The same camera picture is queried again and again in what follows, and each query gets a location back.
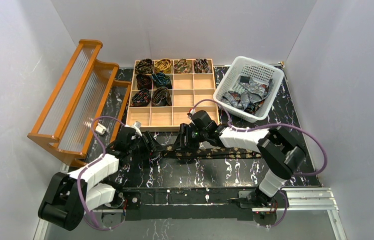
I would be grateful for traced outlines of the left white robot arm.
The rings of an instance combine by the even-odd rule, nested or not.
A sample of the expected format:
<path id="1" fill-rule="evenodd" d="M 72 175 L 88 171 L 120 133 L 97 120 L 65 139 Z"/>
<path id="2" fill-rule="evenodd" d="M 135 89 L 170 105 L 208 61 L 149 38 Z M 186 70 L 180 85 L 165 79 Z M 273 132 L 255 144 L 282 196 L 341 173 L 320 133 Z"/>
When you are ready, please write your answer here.
<path id="1" fill-rule="evenodd" d="M 75 171 L 53 175 L 38 210 L 38 217 L 68 231 L 74 230 L 85 214 L 114 202 L 120 188 L 104 179 L 117 173 L 125 160 L 147 160 L 165 148 L 149 131 L 123 126 L 117 137 L 93 162 Z"/>

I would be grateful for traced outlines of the black gold floral tie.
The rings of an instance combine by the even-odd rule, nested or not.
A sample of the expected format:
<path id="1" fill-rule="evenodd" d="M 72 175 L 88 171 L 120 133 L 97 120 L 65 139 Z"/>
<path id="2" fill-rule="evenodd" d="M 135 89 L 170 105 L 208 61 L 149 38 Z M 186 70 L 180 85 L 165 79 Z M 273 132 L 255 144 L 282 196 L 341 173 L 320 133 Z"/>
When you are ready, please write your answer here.
<path id="1" fill-rule="evenodd" d="M 175 159 L 182 164 L 188 164 L 195 160 L 217 159 L 260 159 L 261 153 L 238 147 L 213 147 L 199 149 L 175 149 L 170 145 L 161 153 L 163 158 Z"/>

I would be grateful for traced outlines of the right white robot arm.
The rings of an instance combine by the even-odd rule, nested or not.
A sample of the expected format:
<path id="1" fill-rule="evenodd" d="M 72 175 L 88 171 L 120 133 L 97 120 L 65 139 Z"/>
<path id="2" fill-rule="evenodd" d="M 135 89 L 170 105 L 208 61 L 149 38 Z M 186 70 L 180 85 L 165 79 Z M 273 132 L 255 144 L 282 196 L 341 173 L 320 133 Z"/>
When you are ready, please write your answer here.
<path id="1" fill-rule="evenodd" d="M 190 115 L 191 123 L 180 124 L 174 149 L 197 150 L 202 142 L 224 149 L 244 149 L 259 153 L 269 170 L 255 192 L 240 201 L 268 206 L 306 159 L 306 153 L 296 138 L 284 127 L 264 129 L 235 129 L 216 124 L 208 113 L 200 110 Z"/>

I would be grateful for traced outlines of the white plastic basket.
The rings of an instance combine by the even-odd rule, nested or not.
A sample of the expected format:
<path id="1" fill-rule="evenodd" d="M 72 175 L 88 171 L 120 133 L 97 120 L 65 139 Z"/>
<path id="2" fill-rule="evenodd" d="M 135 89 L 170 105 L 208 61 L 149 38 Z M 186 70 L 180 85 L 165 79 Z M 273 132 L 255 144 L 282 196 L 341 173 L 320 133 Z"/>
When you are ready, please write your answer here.
<path id="1" fill-rule="evenodd" d="M 238 56 L 213 94 L 227 111 L 250 123 L 267 117 L 284 72 L 258 60 Z"/>

